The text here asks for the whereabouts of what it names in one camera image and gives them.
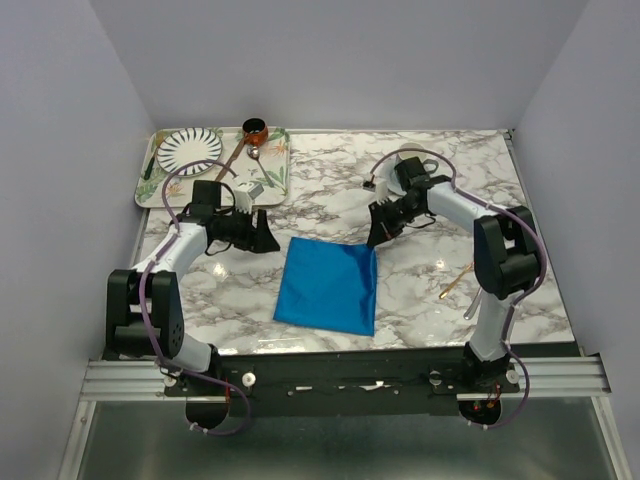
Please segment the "blue satin napkin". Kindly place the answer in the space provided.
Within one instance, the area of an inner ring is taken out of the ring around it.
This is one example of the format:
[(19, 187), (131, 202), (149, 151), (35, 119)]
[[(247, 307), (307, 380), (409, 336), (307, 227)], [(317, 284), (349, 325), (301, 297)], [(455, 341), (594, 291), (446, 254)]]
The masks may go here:
[(294, 237), (274, 319), (298, 327), (372, 336), (376, 293), (373, 249)]

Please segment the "silver utensil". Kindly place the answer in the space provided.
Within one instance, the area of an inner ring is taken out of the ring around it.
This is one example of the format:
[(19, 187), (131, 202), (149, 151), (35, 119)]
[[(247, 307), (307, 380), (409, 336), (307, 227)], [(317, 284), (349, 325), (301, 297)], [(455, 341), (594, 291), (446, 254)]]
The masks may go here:
[(482, 293), (481, 291), (478, 291), (474, 296), (470, 306), (467, 308), (467, 310), (463, 314), (463, 318), (465, 320), (471, 320), (475, 316), (479, 308), (479, 305), (481, 303), (481, 297), (482, 297)]

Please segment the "silver spoon on tray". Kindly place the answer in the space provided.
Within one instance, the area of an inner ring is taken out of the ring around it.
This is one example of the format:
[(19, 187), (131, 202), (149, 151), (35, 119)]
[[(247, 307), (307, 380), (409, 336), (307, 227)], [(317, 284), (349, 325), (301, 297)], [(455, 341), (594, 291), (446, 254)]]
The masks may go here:
[(269, 174), (267, 173), (267, 171), (265, 170), (265, 168), (263, 167), (263, 165), (262, 165), (262, 163), (260, 161), (260, 148), (258, 146), (255, 146), (255, 145), (248, 145), (247, 146), (247, 155), (257, 163), (262, 175), (264, 176), (264, 178), (266, 180), (267, 185), (270, 188), (274, 188), (275, 184), (271, 180)]

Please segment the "aluminium frame rail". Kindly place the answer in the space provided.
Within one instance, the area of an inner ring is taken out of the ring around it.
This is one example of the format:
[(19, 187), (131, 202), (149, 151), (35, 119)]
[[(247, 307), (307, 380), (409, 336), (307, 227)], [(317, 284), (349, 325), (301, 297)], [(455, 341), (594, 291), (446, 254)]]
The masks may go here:
[(429, 361), (417, 353), (347, 352), (232, 356), (223, 360), (225, 385), (169, 372), (151, 361), (95, 361), (86, 369), (85, 401), (188, 399), (222, 402), (238, 387), (250, 399), (272, 394), (442, 395), (458, 400), (601, 397), (611, 388), (597, 357), (530, 357), (477, 386), (463, 383), (454, 361)]

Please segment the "wooden handled knife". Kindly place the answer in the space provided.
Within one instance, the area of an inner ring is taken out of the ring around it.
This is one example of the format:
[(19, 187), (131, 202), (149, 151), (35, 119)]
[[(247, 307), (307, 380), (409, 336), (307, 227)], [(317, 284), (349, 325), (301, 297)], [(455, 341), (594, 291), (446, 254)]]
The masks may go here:
[(221, 171), (215, 178), (216, 182), (221, 182), (228, 173), (230, 173), (232, 177), (235, 177), (235, 174), (232, 172), (231, 166), (240, 155), (244, 145), (245, 145), (245, 139), (241, 138), (238, 144), (236, 145), (235, 149), (233, 150), (232, 154), (230, 155), (229, 159), (226, 161), (225, 166), (221, 168)]

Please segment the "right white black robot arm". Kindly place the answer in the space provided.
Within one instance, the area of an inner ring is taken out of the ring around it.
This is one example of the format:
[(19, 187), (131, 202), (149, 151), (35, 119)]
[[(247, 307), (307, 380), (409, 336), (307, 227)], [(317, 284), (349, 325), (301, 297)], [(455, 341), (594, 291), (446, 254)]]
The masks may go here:
[(472, 359), (460, 367), (460, 379), (480, 392), (496, 380), (493, 362), (510, 354), (508, 342), (516, 306), (538, 289), (547, 257), (532, 214), (526, 207), (491, 204), (456, 185), (456, 175), (432, 176), (417, 157), (401, 161), (396, 176), (403, 195), (391, 200), (386, 183), (374, 173), (363, 188), (375, 193), (367, 246), (398, 237), (421, 215), (441, 216), (473, 236), (473, 268), (480, 287), (479, 317), (468, 342)]

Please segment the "grey blue mug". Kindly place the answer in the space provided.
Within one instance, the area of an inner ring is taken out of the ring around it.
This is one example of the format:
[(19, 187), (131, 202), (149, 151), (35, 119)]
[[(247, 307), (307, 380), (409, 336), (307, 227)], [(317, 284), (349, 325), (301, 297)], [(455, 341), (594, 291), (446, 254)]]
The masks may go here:
[(396, 165), (403, 160), (418, 158), (428, 174), (433, 175), (437, 172), (439, 168), (438, 160), (431, 154), (426, 153), (425, 148), (421, 144), (411, 142), (404, 143), (399, 149), (400, 152), (396, 154)]

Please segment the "brown ceramic pot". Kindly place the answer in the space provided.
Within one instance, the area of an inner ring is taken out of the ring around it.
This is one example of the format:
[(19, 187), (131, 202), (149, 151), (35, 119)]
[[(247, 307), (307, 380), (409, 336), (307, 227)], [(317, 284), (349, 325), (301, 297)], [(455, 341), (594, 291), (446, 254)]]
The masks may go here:
[(245, 144), (253, 147), (261, 147), (269, 137), (266, 122), (256, 117), (244, 121), (242, 132)]

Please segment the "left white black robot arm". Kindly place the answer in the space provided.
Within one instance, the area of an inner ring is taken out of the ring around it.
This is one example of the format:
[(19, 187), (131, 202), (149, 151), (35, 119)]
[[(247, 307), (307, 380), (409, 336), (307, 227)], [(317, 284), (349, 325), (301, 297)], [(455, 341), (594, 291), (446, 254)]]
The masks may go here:
[(188, 371), (187, 382), (201, 395), (214, 393), (222, 380), (217, 348), (186, 333), (179, 281), (216, 241), (253, 254), (280, 250), (264, 209), (254, 201), (259, 184), (235, 189), (197, 180), (191, 201), (179, 213), (161, 243), (128, 270), (107, 280), (106, 348), (140, 358), (155, 356), (163, 366)]

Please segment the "striped white blue plate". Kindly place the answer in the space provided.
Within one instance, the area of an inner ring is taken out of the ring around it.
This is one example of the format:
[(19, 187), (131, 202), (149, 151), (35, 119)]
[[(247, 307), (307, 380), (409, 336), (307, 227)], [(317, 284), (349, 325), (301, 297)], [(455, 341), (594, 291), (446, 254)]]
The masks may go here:
[(155, 160), (168, 174), (192, 177), (213, 168), (222, 151), (222, 140), (214, 130), (187, 127), (162, 140), (156, 149)]

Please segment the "floral serving tray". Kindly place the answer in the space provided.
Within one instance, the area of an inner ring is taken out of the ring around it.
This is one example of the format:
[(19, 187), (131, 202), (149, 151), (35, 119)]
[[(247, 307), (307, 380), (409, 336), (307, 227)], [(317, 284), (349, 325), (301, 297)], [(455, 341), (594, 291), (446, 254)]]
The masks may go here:
[(161, 129), (149, 139), (134, 192), (136, 204), (162, 209), (162, 199), (181, 208), (191, 200), (194, 182), (216, 180), (234, 186), (262, 188), (256, 206), (276, 206), (288, 195), (291, 137), (282, 127), (270, 127), (259, 158), (242, 150), (231, 155), (242, 138), (239, 127)]

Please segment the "gold spoon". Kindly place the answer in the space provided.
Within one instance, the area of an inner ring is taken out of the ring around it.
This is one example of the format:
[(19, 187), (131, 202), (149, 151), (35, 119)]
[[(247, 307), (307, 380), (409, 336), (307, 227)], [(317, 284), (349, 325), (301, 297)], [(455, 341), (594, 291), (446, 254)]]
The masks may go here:
[(444, 299), (446, 298), (450, 292), (461, 282), (461, 280), (464, 278), (465, 275), (469, 274), (470, 272), (472, 272), (474, 269), (474, 263), (470, 263), (468, 264), (458, 275), (457, 277), (449, 284), (447, 285), (439, 294), (438, 298), (439, 299)]

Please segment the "grey blue saucer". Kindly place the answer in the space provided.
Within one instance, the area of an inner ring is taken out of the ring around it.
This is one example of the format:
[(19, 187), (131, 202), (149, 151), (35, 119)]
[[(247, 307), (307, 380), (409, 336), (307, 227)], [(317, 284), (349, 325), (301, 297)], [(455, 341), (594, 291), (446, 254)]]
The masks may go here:
[(402, 189), (395, 172), (396, 160), (396, 157), (392, 157), (381, 163), (376, 170), (376, 178), (386, 182), (391, 194), (403, 196), (405, 191)]

